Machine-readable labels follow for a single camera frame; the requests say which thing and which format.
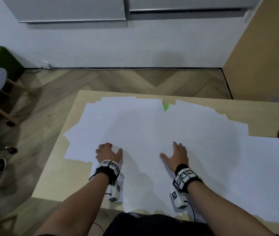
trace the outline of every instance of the hand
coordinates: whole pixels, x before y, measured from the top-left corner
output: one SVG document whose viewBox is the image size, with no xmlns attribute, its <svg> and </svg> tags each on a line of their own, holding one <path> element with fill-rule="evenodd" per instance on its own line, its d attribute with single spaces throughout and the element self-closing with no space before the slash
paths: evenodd
<svg viewBox="0 0 279 236">
<path fill-rule="evenodd" d="M 96 159 L 98 160 L 99 163 L 103 162 L 104 160 L 112 160 L 119 163 L 123 156 L 122 148 L 120 148 L 117 154 L 115 154 L 112 151 L 111 143 L 100 144 L 99 148 L 96 150 L 96 153 L 97 153 Z"/>
<path fill-rule="evenodd" d="M 176 142 L 173 142 L 173 155 L 171 158 L 168 158 L 164 153 L 161 153 L 160 157 L 173 172 L 176 171 L 177 166 L 180 164 L 189 165 L 188 152 L 181 143 L 178 145 Z"/>
</svg>

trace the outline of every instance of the wooden floor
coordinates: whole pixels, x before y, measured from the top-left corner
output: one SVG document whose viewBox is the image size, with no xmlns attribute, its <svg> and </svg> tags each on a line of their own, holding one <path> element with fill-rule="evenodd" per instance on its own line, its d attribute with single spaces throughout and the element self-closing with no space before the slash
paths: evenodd
<svg viewBox="0 0 279 236">
<path fill-rule="evenodd" d="M 0 153 L 0 157 L 8 159 L 0 184 L 0 217 L 9 213 L 18 214 L 13 232 L 9 224 L 4 224 L 0 235 L 32 235 L 58 206 L 58 202 L 30 196 L 78 90 L 229 99 L 221 72 L 208 69 L 42 70 L 37 74 L 23 74 L 19 82 L 33 88 L 37 96 L 20 94 L 13 89 L 12 97 L 1 106 L 22 123 L 9 128 L 0 121 L 0 143 L 19 150 L 13 156 Z M 110 223 L 109 216 L 115 214 L 100 211 L 104 229 Z M 101 231 L 93 226 L 90 235 L 101 235 Z"/>
</svg>

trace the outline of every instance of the stack of white paper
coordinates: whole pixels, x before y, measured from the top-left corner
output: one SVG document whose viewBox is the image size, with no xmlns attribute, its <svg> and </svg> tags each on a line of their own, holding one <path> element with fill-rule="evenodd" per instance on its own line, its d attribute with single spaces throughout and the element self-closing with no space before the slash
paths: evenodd
<svg viewBox="0 0 279 236">
<path fill-rule="evenodd" d="M 176 141 L 186 146 L 191 169 L 208 187 L 251 214 L 279 222 L 279 139 L 251 137 L 247 124 L 214 109 L 177 101 L 164 111 L 160 99 L 102 98 L 88 103 L 64 135 L 70 142 L 65 158 L 92 162 L 91 174 L 99 144 L 123 148 L 118 180 L 126 212 L 184 212 L 171 202 L 174 174 L 159 157 L 171 157 Z"/>
</svg>

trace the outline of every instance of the white wall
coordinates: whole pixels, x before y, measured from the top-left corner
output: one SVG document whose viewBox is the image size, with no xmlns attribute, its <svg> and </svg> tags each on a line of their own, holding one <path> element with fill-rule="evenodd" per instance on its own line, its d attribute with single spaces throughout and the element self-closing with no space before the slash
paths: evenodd
<svg viewBox="0 0 279 236">
<path fill-rule="evenodd" d="M 35 30 L 18 23 L 0 0 L 0 45 L 28 68 L 43 62 L 64 68 L 223 67 L 249 23 L 247 15 L 129 21 L 119 29 Z"/>
</svg>

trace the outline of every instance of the green paper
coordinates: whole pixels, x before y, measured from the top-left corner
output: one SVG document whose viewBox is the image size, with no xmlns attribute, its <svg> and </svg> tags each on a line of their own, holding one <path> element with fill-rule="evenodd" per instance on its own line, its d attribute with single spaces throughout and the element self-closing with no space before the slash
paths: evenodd
<svg viewBox="0 0 279 236">
<path fill-rule="evenodd" d="M 165 109 L 165 111 L 167 111 L 168 107 L 169 107 L 169 104 L 164 104 L 163 105 L 163 108 Z"/>
</svg>

